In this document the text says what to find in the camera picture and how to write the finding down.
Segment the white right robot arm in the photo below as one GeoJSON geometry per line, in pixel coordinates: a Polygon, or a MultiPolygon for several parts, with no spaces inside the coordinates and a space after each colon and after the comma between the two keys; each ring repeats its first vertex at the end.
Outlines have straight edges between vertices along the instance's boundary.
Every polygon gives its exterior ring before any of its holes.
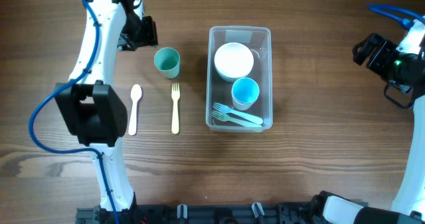
{"type": "Polygon", "coordinates": [[[405,171],[388,209],[361,205],[331,193],[317,196],[316,215],[328,223],[423,223],[424,222],[424,16],[402,19],[406,34],[398,44],[371,34],[354,51],[358,64],[379,75],[385,89],[410,95],[399,108],[412,111],[412,131],[405,171]]]}

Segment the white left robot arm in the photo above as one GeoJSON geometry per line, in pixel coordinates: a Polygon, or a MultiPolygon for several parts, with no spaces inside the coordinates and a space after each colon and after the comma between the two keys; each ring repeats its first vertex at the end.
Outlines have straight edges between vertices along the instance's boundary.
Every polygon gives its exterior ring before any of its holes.
{"type": "Polygon", "coordinates": [[[97,223],[147,223],[129,183],[122,138],[128,112],[113,88],[118,51],[158,44],[155,22],[143,14],[143,0],[83,0],[86,27],[68,83],[54,99],[68,131],[90,152],[100,188],[97,223]]]}

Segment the blue plastic cup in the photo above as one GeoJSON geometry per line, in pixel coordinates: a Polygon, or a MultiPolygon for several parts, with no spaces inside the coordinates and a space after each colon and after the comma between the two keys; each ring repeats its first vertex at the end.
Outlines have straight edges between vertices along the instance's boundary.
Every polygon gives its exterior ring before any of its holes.
{"type": "Polygon", "coordinates": [[[231,94],[233,106],[238,110],[247,110],[257,101],[260,87],[251,78],[239,78],[233,83],[231,94]]]}

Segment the light blue plastic fork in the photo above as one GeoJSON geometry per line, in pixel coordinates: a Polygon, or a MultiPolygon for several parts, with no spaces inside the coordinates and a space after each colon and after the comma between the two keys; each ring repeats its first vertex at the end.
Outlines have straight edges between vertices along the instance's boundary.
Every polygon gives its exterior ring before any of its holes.
{"type": "Polygon", "coordinates": [[[212,105],[212,107],[216,111],[219,111],[219,112],[222,112],[222,113],[225,113],[225,114],[234,114],[234,115],[239,116],[239,117],[241,117],[243,119],[246,119],[248,121],[251,121],[251,122],[253,122],[255,124],[259,124],[259,125],[263,124],[263,119],[262,118],[260,118],[258,116],[251,115],[251,114],[247,114],[245,112],[241,112],[241,111],[237,111],[237,110],[231,109],[227,105],[224,105],[224,104],[221,104],[221,103],[218,103],[218,102],[214,102],[213,105],[212,105]]]}

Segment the white plastic spoon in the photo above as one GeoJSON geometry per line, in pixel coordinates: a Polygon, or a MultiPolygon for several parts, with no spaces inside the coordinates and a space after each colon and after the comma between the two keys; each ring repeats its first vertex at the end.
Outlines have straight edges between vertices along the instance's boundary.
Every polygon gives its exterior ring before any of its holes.
{"type": "Polygon", "coordinates": [[[140,85],[134,84],[131,88],[130,98],[132,101],[131,114],[129,118],[128,134],[134,136],[137,133],[137,114],[138,104],[143,96],[143,91],[140,85]]]}

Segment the green plastic cup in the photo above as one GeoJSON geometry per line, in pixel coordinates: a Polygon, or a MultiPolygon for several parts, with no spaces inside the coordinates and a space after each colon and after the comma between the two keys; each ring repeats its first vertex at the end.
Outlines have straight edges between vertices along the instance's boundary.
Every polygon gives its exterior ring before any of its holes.
{"type": "Polygon", "coordinates": [[[154,56],[154,65],[168,79],[176,78],[180,71],[180,55],[171,47],[159,49],[154,56]]]}

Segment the light green plastic fork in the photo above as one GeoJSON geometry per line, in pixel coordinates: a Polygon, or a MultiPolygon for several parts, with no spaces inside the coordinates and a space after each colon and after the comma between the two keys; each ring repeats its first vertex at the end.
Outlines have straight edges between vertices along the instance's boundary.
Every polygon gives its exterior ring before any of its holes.
{"type": "Polygon", "coordinates": [[[216,110],[213,110],[211,112],[211,116],[221,122],[233,122],[235,124],[239,124],[241,126],[250,127],[250,128],[261,127],[260,124],[255,124],[253,122],[241,120],[238,118],[233,118],[233,117],[230,117],[228,114],[225,114],[216,110]]]}

